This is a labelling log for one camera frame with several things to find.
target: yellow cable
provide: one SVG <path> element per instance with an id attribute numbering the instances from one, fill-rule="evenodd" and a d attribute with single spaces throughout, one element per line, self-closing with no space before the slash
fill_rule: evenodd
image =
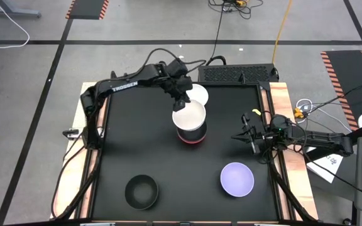
<path id="1" fill-rule="evenodd" d="M 274 47 L 274 49 L 273 49 L 273 56 L 272 56 L 272 58 L 271 58 L 271 62 L 272 62 L 273 64 L 275 64 L 277 43 L 279 42 L 280 34 L 282 33 L 283 26 L 284 26 L 284 22 L 286 21 L 286 18 L 287 18 L 288 12 L 290 11 L 290 6 L 291 6 L 291 5 L 292 5 L 292 0 L 288 0 L 288 6 L 287 6 L 287 9 L 286 9 L 286 13 L 284 14 L 284 18 L 283 18 L 283 21 L 282 21 L 282 25 L 280 25 L 279 33 L 277 34 L 277 38 L 276 38 L 276 42 L 275 42 L 275 47 Z"/>

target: stacked cups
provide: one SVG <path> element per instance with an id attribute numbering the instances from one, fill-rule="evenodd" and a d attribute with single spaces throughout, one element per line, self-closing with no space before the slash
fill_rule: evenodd
<path id="1" fill-rule="evenodd" d="M 192 90 L 187 91 L 191 100 L 185 107 L 173 112 L 173 122 L 177 127 L 179 138 L 187 144 L 197 144 L 205 138 L 206 110 L 205 104 L 209 99 L 207 90 L 198 84 L 193 84 Z"/>

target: white cable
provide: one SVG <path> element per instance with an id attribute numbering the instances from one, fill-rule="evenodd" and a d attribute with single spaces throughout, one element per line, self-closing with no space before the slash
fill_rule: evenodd
<path id="1" fill-rule="evenodd" d="M 300 100 L 297 101 L 297 103 L 295 104 L 295 107 L 301 109 L 301 107 L 304 106 L 304 105 L 300 105 L 300 106 L 299 106 L 299 103 L 300 103 L 301 101 L 308 101 L 309 104 L 304 104 L 304 105 L 310 105 L 310 106 L 311 106 L 311 109 L 310 109 L 309 112 L 312 112 L 312 109 L 314 108 L 314 105 L 312 104 L 312 101 L 311 101 L 310 99 L 300 99 Z M 317 110 L 320 110 L 321 112 L 325 113 L 327 116 L 329 116 L 329 117 L 333 118 L 334 120 L 338 121 L 340 124 L 342 124 L 342 126 L 344 126 L 344 128 L 346 128 L 349 132 L 351 132 L 351 129 L 349 129 L 346 125 L 344 125 L 344 123 L 343 123 L 342 121 L 340 121 L 338 118 L 336 118 L 336 117 L 334 117 L 334 116 L 331 116 L 329 113 L 327 113 L 326 111 L 322 110 L 321 108 L 318 108 Z"/>
<path id="2" fill-rule="evenodd" d="M 22 29 L 23 32 L 26 33 L 26 35 L 28 36 L 28 39 L 25 41 L 25 43 L 23 43 L 22 45 L 18 45 L 18 46 L 0 46 L 0 49 L 2 48 L 17 48 L 17 47 L 22 47 L 25 46 L 25 44 L 27 44 L 30 40 L 30 35 L 29 33 L 27 33 L 27 31 L 25 29 L 23 29 L 20 25 L 18 25 L 12 18 L 10 18 L 8 16 L 8 14 L 6 14 L 5 10 L 0 6 L 0 10 L 14 23 L 16 24 L 20 29 Z"/>

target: white paper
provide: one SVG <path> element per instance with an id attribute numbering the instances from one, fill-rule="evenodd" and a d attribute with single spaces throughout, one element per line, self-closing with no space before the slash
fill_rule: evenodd
<path id="1" fill-rule="evenodd" d="M 308 151 L 312 151 L 315 148 L 310 147 Z M 342 162 L 343 157 L 338 154 L 331 154 L 329 156 L 323 157 L 321 159 L 315 160 L 314 162 L 318 165 L 328 169 L 330 172 L 336 174 L 339 169 L 340 163 Z M 329 183 L 333 182 L 334 176 L 327 172 L 326 170 L 318 167 L 314 163 L 307 163 L 307 168 L 316 173 L 321 178 L 325 179 Z"/>

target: concrete floor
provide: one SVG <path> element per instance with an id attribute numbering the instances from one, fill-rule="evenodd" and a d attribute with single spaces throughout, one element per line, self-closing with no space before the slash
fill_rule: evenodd
<path id="1" fill-rule="evenodd" d="M 40 19 L 15 20 L 31 40 L 59 40 L 71 0 L 14 0 L 22 8 L 38 9 Z M 362 0 L 350 0 L 362 26 Z M 224 14 L 220 40 L 274 40 L 287 1 L 267 0 L 253 9 L 245 21 L 238 14 Z M 65 45 L 47 96 L 29 155 L 14 194 L 5 223 L 48 220 L 50 202 L 67 140 L 61 135 L 72 125 L 82 82 L 133 72 L 154 48 L 173 51 L 184 60 L 208 58 L 213 45 L 146 45 L 143 40 L 213 40 L 219 13 L 206 0 L 117 0 L 111 1 L 102 21 L 75 20 L 68 40 L 142 40 L 138 45 Z M 12 22 L 0 17 L 0 40 L 23 40 L 26 36 Z M 293 2 L 281 40 L 361 41 L 345 4 L 341 0 L 297 0 Z M 28 45 L 0 50 L 0 207 L 22 150 L 41 91 L 46 83 L 57 45 Z M 362 50 L 362 45 L 281 45 L 276 66 L 281 81 L 289 87 L 292 104 L 301 98 L 323 102 L 336 96 L 321 51 Z M 268 63 L 272 45 L 218 45 L 216 54 L 232 64 Z M 155 53 L 151 62 L 171 57 Z M 197 78 L 197 72 L 191 74 Z M 346 123 L 339 106 L 324 110 Z M 313 120 L 344 132 L 336 121 L 322 113 Z M 310 123 L 309 129 L 324 131 Z M 340 223 L 350 217 L 351 203 L 313 187 L 319 218 Z"/>

